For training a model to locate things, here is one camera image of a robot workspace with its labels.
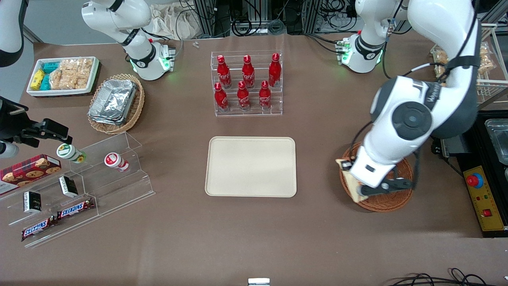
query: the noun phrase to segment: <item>red aluminum bottle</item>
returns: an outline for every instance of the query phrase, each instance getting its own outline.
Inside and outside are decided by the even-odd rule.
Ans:
[[[268,67],[268,84],[271,87],[279,87],[280,86],[280,74],[282,73],[282,67],[280,66],[280,55],[278,53],[274,53],[272,55],[272,62]]]
[[[242,111],[248,111],[250,109],[249,91],[246,89],[243,80],[238,82],[238,92],[236,96],[238,96],[238,103],[240,104],[240,109]]]
[[[254,87],[254,67],[250,63],[249,55],[243,56],[242,74],[245,87],[250,90]]]
[[[228,89],[231,87],[231,73],[229,72],[229,67],[226,64],[226,60],[223,55],[217,56],[217,62],[219,66],[217,67],[217,74],[219,75],[220,83],[223,88]]]
[[[217,82],[214,87],[215,89],[215,102],[220,112],[228,112],[229,104],[226,96],[226,92],[222,90],[222,85]]]
[[[270,89],[268,89],[268,82],[263,80],[261,82],[261,89],[259,90],[259,106],[261,110],[267,111],[272,107],[271,98],[272,93]]]

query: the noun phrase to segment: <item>acrylic bottle rack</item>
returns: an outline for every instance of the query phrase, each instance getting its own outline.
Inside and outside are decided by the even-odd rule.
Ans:
[[[263,111],[259,105],[259,90],[261,89],[261,81],[268,80],[268,67],[272,62],[273,53],[280,54],[280,65],[282,68],[280,75],[280,85],[277,87],[270,87],[271,91],[271,105],[269,110]],[[255,85],[249,90],[250,99],[250,110],[242,111],[238,103],[238,82],[243,79],[242,67],[243,67],[243,56],[246,54],[250,55],[252,66],[255,70]],[[228,65],[231,73],[231,87],[224,89],[227,94],[228,103],[230,110],[227,112],[220,112],[217,103],[214,99],[215,90],[213,85],[219,82],[219,76],[217,74],[217,56],[223,55],[226,64]],[[212,52],[211,55],[211,100],[213,101],[213,107],[215,110],[215,116],[217,117],[232,117],[232,116],[277,116],[282,115],[282,88],[283,88],[283,75],[284,75],[284,64],[282,50],[258,50],[258,51],[222,51]]]
[[[58,224],[22,242],[25,247],[36,247],[155,194],[148,174],[141,169],[139,163],[136,149],[140,147],[141,144],[137,140],[124,132],[82,148],[87,157],[81,164],[61,159],[61,172],[0,198],[0,206],[7,207],[10,229],[15,229],[13,233],[21,240],[21,232],[24,229],[51,215],[56,215],[57,211],[76,205],[87,198],[93,199],[94,208],[64,218]],[[104,157],[110,152],[116,152],[127,160],[129,169],[119,172],[104,165]],[[74,180],[79,193],[77,197],[70,198],[62,194],[58,181],[61,176]],[[41,194],[42,212],[36,214],[23,212],[23,193],[26,191]]]

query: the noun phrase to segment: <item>cookie box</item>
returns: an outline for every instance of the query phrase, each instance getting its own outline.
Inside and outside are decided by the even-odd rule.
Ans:
[[[23,187],[61,170],[60,161],[37,155],[0,171],[0,195]]]

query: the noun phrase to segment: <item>round wicker basket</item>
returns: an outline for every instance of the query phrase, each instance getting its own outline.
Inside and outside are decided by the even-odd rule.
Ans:
[[[360,147],[360,143],[356,143],[353,146],[353,154],[356,154],[358,148]],[[344,152],[343,158],[348,157],[349,155],[349,148]],[[397,171],[399,177],[404,177],[409,180],[413,179],[413,171],[411,169],[411,165],[408,163],[406,159],[403,159],[399,163],[397,163]],[[342,183],[342,186],[344,187],[344,190],[346,190],[346,193],[351,196],[350,190],[348,189],[346,185],[346,181],[344,179],[344,176],[342,175],[342,171],[339,172],[340,175],[340,181]],[[388,179],[393,178],[393,172],[391,171],[387,175]],[[387,213],[387,212],[393,212],[395,210],[398,210],[405,206],[409,199],[412,196],[412,189],[404,190],[404,191],[398,191],[393,192],[389,194],[380,194],[380,195],[373,195],[370,196],[368,199],[358,202],[358,204],[367,210],[373,211],[373,212],[379,212],[379,213]]]
[[[141,86],[141,83],[139,82],[139,80],[130,74],[113,75],[112,77],[110,77],[106,80],[109,80],[109,79],[119,79],[119,80],[128,79],[132,82],[135,82],[138,87],[136,89],[136,93],[134,95],[135,97],[132,102],[131,109],[129,110],[129,115],[127,116],[127,121],[123,125],[112,125],[112,124],[98,123],[98,122],[93,121],[90,117],[88,118],[88,121],[90,122],[90,124],[92,125],[92,127],[95,130],[114,135],[114,134],[119,134],[124,131],[127,131],[134,126],[134,124],[136,123],[136,121],[139,118],[139,115],[141,114],[141,110],[143,109],[143,104],[145,103],[145,92],[143,91],[143,86]],[[97,97],[97,94],[99,93],[99,90],[101,89],[102,85],[106,82],[106,80],[103,81],[101,83],[101,85],[96,89],[95,93],[93,94],[92,100],[90,102],[90,106],[92,106],[93,102],[95,101],[95,99]]]

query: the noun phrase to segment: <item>yellow snack box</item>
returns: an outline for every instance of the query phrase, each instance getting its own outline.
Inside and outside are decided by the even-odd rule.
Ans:
[[[34,91],[38,91],[41,88],[42,80],[44,79],[44,72],[39,69],[35,72],[34,79],[30,83],[30,88]]]

